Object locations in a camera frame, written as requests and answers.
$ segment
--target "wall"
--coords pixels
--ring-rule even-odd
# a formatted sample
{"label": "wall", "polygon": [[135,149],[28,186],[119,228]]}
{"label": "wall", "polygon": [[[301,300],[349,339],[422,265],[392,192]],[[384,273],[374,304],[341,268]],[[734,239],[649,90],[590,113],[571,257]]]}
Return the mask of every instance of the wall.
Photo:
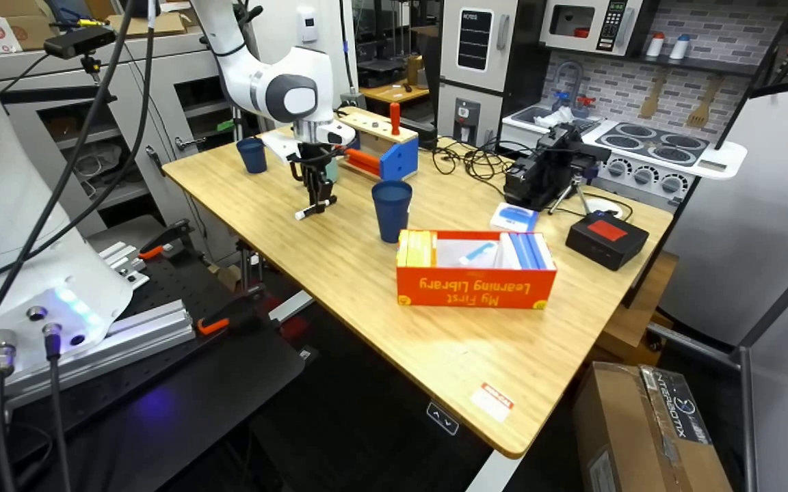
{"label": "wall", "polygon": [[341,0],[345,9],[345,34],[347,34],[347,46],[341,46],[341,30],[338,30],[338,0],[254,0],[251,7],[262,7],[262,13],[256,23],[251,23],[256,46],[260,46],[260,60],[273,64],[288,56],[289,46],[295,46],[295,9],[299,7],[314,7],[316,11],[316,28],[321,28],[321,42],[316,49],[330,56],[333,60],[333,76],[337,76],[337,94],[355,94],[349,90],[347,71],[345,71],[345,52],[349,60],[349,79],[358,83],[358,68],[355,68],[355,43],[353,43],[353,0]]}
{"label": "wall", "polygon": [[[695,37],[691,60],[757,65],[784,13],[788,0],[660,0],[650,34],[668,34],[671,38],[678,34]],[[713,75],[671,68],[656,115],[641,120],[643,99],[656,75],[660,65],[641,60],[556,52],[542,102],[553,104],[553,94],[560,89],[581,89],[597,99],[598,117],[650,124],[675,135],[713,140],[749,84],[749,76],[726,76],[706,128],[690,128],[687,117]]]}

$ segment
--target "table leg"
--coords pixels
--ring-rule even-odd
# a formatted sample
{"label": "table leg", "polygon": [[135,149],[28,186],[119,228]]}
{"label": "table leg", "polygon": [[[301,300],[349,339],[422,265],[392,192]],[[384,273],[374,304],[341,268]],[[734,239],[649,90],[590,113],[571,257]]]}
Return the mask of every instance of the table leg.
{"label": "table leg", "polygon": [[500,451],[493,451],[478,474],[472,477],[467,492],[494,492],[503,490],[511,474],[523,466],[523,459],[508,459]]}

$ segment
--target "microwave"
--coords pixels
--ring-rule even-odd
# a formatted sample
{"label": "microwave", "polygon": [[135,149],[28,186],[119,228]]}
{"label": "microwave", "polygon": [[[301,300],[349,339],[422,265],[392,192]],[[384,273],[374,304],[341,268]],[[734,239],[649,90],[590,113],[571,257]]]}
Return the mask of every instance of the microwave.
{"label": "microwave", "polygon": [[549,49],[627,58],[641,49],[654,0],[548,0],[539,42]]}

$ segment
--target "orange box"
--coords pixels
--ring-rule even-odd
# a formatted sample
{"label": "orange box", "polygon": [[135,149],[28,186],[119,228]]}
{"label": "orange box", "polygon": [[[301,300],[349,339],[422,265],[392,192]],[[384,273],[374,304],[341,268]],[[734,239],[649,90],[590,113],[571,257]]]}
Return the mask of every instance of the orange box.
{"label": "orange box", "polygon": [[[500,265],[503,244],[531,239],[534,268]],[[397,300],[404,306],[542,310],[556,283],[553,257],[534,232],[500,229],[401,229],[397,253]]]}

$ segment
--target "stove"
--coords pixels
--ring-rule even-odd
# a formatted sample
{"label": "stove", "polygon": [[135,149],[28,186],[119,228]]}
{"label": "stove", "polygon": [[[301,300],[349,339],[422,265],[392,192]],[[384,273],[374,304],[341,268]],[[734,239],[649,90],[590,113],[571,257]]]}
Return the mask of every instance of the stove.
{"label": "stove", "polygon": [[695,184],[691,169],[709,149],[706,140],[627,120],[607,120],[583,140],[612,150],[593,180],[598,188],[665,210],[675,210],[684,202]]}

